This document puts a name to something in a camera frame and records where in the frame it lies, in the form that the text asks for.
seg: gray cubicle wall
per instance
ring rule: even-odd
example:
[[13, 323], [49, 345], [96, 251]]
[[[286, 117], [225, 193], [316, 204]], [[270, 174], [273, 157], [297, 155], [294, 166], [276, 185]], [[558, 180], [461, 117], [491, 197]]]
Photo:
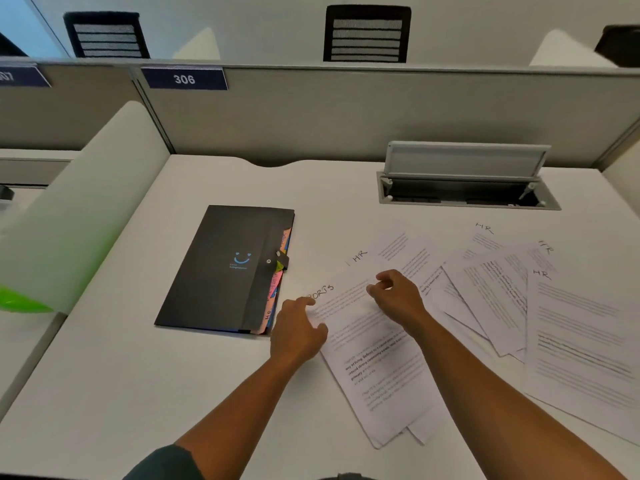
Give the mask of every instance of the gray cubicle wall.
[[127, 101], [142, 102], [126, 64], [38, 68], [50, 88], [0, 87], [0, 148], [82, 150]]
[[[172, 64], [156, 62], [153, 65]], [[383, 160], [391, 140], [550, 144], [588, 167], [637, 126], [640, 71], [224, 66], [228, 91], [144, 92], [177, 153]]]

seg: green sleeve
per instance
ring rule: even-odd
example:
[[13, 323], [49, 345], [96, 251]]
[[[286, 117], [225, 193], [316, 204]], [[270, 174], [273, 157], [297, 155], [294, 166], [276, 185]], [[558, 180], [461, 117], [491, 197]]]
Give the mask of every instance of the green sleeve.
[[137, 464], [124, 480], [204, 480], [191, 453], [176, 445], [157, 449]]

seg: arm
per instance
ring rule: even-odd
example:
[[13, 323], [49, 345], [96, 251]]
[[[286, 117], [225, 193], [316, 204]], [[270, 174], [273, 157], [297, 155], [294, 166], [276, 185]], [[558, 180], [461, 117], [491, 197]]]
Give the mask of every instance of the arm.
[[425, 310], [396, 270], [367, 291], [420, 345], [460, 434], [488, 480], [624, 479], [601, 455], [500, 379]]
[[206, 480], [240, 478], [293, 374], [326, 341], [326, 325], [314, 328], [305, 307], [311, 298], [286, 300], [271, 332], [271, 357], [212, 412], [182, 436]]

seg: number 306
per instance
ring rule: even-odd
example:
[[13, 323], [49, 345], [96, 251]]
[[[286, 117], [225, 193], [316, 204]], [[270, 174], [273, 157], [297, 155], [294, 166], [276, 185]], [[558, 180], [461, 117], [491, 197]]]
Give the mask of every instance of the number 306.
[[192, 75], [177, 75], [173, 74], [173, 79], [176, 84], [195, 84], [196, 80]]

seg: desk number plate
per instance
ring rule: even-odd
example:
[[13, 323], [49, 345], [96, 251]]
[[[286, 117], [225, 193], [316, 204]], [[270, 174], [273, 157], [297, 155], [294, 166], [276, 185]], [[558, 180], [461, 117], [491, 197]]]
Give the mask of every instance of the desk number plate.
[[142, 74], [152, 89], [228, 90], [222, 67], [142, 67]]
[[36, 65], [4, 66], [0, 64], [0, 87], [2, 86], [50, 88], [51, 84]]

